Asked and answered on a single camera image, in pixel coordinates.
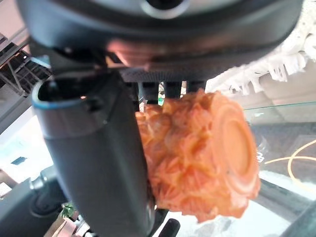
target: glass pane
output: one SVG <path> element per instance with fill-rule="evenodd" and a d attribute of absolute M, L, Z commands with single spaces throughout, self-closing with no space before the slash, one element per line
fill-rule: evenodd
<path fill-rule="evenodd" d="M 315 200 L 316 103 L 265 107 L 244 113 L 256 139 L 261 178 Z M 288 168 L 289 158 L 298 149 Z"/>

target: cylindrical black device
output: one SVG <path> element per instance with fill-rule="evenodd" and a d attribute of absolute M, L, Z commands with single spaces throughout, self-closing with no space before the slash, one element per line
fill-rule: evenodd
<path fill-rule="evenodd" d="M 119 73 L 56 79 L 33 91 L 59 182 L 101 237 L 144 237 L 154 223 L 132 101 Z"/>

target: green plant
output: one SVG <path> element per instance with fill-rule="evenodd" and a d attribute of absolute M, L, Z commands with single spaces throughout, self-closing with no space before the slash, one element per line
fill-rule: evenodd
<path fill-rule="evenodd" d="M 65 218 L 72 217 L 75 213 L 75 208 L 71 202 L 64 203 L 62 205 L 63 210 L 60 212 L 60 215 Z"/>

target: metal structure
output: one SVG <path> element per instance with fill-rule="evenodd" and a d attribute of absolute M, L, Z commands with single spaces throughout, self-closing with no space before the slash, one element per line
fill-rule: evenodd
<path fill-rule="evenodd" d="M 18 37 L 24 30 L 18 31 Z M 31 57 L 23 48 L 28 44 L 28 39 L 21 44 L 12 43 L 13 39 L 0 39 L 0 88 L 7 84 L 14 92 L 27 97 L 36 82 L 51 76 L 51 72 L 31 61 Z"/>
<path fill-rule="evenodd" d="M 28 96 L 34 85 L 51 76 L 32 61 L 25 50 L 28 43 L 25 28 L 9 39 L 0 33 L 0 134 L 31 106 Z"/>

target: yellow cable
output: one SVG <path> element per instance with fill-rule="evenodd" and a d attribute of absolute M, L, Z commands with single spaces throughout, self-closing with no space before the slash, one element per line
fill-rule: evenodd
<path fill-rule="evenodd" d="M 304 150 L 305 148 L 307 148 L 307 147 L 309 147 L 309 146 L 311 146 L 311 145 L 313 145 L 313 144 L 315 144 L 315 143 L 316 143 L 316 140 L 313 140 L 312 142 L 307 143 L 307 144 L 303 145 L 302 147 L 300 147 L 299 149 L 297 149 L 297 151 L 294 152 L 294 153 L 291 155 L 291 157 L 290 157 L 290 159 L 288 160 L 288 163 L 287 163 L 287 172 L 288 172 L 288 174 L 290 175 L 291 179 L 292 179 L 298 186 L 300 186 L 302 189 L 304 189 L 304 190 L 306 190 L 306 191 L 309 191 L 309 192 L 311 192 L 311 193 L 314 193 L 314 194 L 316 194 L 316 190 L 311 189 L 310 187 L 307 187 L 307 186 L 304 185 L 300 180 L 298 180 L 297 178 L 295 178 L 295 176 L 294 176 L 294 174 L 293 174 L 293 172 L 292 172 L 292 162 L 293 162 L 293 160 L 295 159 L 295 156 L 296 156 L 297 154 L 299 154 L 302 150 Z"/>
<path fill-rule="evenodd" d="M 288 163 L 287 163 L 287 172 L 290 176 L 290 178 L 293 180 L 293 182 L 298 185 L 299 187 L 301 187 L 302 189 L 308 191 L 308 192 L 312 192 L 314 194 L 316 194 L 316 190 L 314 189 L 311 189 L 310 187 L 304 185 L 300 180 L 298 180 L 297 178 L 295 178 L 293 172 L 292 172 L 292 162 L 294 159 L 309 159 L 309 160 L 314 160 L 316 161 L 316 158 L 314 157 L 297 157 L 296 155 L 299 154 L 302 150 L 304 150 L 305 148 L 313 145 L 316 143 L 316 140 L 313 140 L 312 142 L 310 143 L 307 143 L 303 146 L 301 146 L 299 149 L 297 149 L 290 157 L 284 157 L 284 158 L 279 158 L 279 159 L 273 159 L 273 160 L 270 160 L 270 161 L 267 161 L 265 162 L 265 164 L 270 164 L 270 163 L 273 163 L 273 162 L 277 162 L 277 161 L 281 161 L 281 160 L 288 160 Z"/>

